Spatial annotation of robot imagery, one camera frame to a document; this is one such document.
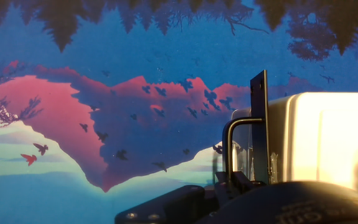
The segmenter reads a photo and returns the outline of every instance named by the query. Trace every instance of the white plastic housing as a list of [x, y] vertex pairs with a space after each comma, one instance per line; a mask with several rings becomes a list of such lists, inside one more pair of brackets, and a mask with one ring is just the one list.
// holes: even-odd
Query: white plastic housing
[[268, 115], [275, 182], [317, 180], [358, 190], [358, 93], [288, 96], [269, 101]]

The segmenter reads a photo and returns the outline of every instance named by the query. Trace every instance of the pink mountain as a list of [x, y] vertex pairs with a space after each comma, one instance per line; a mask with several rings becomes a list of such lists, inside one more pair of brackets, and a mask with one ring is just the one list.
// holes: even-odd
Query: pink mountain
[[[59, 143], [89, 182], [107, 192], [132, 177], [160, 170], [153, 162], [170, 167], [191, 160], [199, 150], [220, 141], [234, 108], [250, 104], [247, 86], [223, 84], [210, 90], [200, 78], [187, 81], [193, 86], [188, 92], [180, 84], [147, 83], [144, 77], [108, 87], [69, 68], [39, 65], [28, 75], [0, 84], [0, 99], [6, 96], [7, 110], [20, 114], [38, 96], [41, 102], [36, 109], [44, 110], [24, 123]], [[143, 86], [150, 87], [149, 93]], [[165, 89], [166, 96], [156, 87]], [[217, 95], [212, 103], [220, 110], [205, 97], [212, 91]], [[287, 86], [269, 87], [269, 98], [302, 91], [322, 89], [292, 77]], [[232, 99], [230, 109], [220, 102], [227, 97]], [[188, 108], [196, 110], [196, 117]], [[87, 132], [80, 123], [88, 125]], [[123, 149], [127, 160], [120, 156]]]

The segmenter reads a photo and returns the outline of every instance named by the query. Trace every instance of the metal frame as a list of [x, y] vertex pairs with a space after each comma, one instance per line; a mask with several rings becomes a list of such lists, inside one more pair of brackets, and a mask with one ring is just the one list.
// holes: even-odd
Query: metal frame
[[232, 181], [233, 146], [232, 136], [238, 125], [252, 124], [252, 145], [254, 148], [255, 180], [270, 183], [269, 160], [269, 124], [268, 124], [268, 97], [267, 97], [267, 71], [263, 70], [250, 81], [251, 88], [251, 117], [237, 118], [229, 121], [223, 130], [223, 171], [227, 180]]

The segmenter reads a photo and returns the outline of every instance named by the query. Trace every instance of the red bird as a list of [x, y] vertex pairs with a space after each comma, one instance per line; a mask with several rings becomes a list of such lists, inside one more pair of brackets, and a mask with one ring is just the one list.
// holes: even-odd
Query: red bird
[[29, 162], [29, 166], [31, 166], [31, 164], [33, 162], [37, 161], [37, 156], [35, 156], [35, 155], [29, 156], [29, 155], [26, 155], [26, 154], [21, 154], [21, 156], [24, 159], [27, 159], [27, 162]]

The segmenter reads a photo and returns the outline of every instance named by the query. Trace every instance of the screw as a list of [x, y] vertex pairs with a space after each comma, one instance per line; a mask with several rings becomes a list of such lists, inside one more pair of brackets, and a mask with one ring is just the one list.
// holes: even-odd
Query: screw
[[128, 219], [133, 219], [133, 218], [136, 218], [137, 217], [137, 214], [136, 213], [128, 213], [127, 214], [127, 218]]
[[159, 219], [159, 218], [160, 218], [160, 216], [157, 215], [157, 214], [149, 215], [149, 219], [150, 219], [150, 220], [156, 220], [156, 219]]

